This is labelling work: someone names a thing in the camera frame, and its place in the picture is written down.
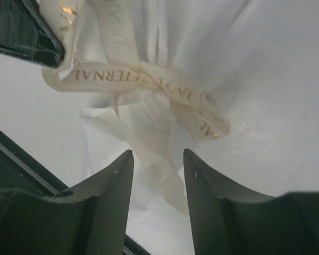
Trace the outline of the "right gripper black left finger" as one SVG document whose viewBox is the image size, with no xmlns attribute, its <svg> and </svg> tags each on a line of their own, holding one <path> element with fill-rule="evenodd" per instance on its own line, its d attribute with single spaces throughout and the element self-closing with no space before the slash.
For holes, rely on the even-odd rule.
<svg viewBox="0 0 319 255">
<path fill-rule="evenodd" d="M 134 158 L 53 197 L 0 189 L 0 254 L 122 254 Z"/>
</svg>

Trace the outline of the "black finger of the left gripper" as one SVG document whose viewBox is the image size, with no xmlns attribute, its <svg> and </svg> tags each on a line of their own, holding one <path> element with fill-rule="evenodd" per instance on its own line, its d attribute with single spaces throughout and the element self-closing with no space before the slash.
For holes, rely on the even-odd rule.
<svg viewBox="0 0 319 255">
<path fill-rule="evenodd" d="M 51 68 L 65 50 L 31 0 L 0 0 L 0 54 Z"/>
</svg>

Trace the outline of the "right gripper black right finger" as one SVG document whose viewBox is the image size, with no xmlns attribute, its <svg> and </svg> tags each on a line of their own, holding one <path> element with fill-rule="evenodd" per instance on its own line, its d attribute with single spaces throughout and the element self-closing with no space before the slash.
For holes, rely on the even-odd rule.
<svg viewBox="0 0 319 255">
<path fill-rule="evenodd" d="M 183 154 L 195 254 L 319 254 L 319 192 L 271 197 Z"/>
</svg>

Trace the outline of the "cream printed ribbon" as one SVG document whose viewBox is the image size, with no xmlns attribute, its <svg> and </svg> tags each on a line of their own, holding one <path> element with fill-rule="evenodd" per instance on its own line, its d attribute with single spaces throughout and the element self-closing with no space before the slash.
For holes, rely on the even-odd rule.
<svg viewBox="0 0 319 255">
<path fill-rule="evenodd" d="M 75 51 L 91 10 L 96 12 L 106 63 L 88 61 Z M 214 140 L 230 132 L 229 121 L 189 80 L 140 60 L 126 1 L 41 1 L 39 11 L 65 50 L 59 67 L 42 69 L 51 88 L 61 92 L 107 92 L 115 112 L 122 95 L 145 89 L 169 99 L 171 111 L 193 139 Z"/>
</svg>

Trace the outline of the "translucent white wrapping paper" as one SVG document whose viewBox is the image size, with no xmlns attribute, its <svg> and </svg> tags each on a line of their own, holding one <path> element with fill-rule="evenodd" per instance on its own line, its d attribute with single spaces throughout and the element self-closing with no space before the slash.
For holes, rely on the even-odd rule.
<svg viewBox="0 0 319 255">
<path fill-rule="evenodd" d="M 319 191 L 319 1 L 131 1 L 140 56 L 181 72 L 230 121 L 228 135 L 194 142 L 152 92 L 105 96 L 81 111 L 88 176 L 131 143 L 124 122 L 171 165 L 135 153 L 127 234 L 151 254 L 193 254 L 189 219 L 157 191 L 185 198 L 183 151 L 258 192 Z"/>
</svg>

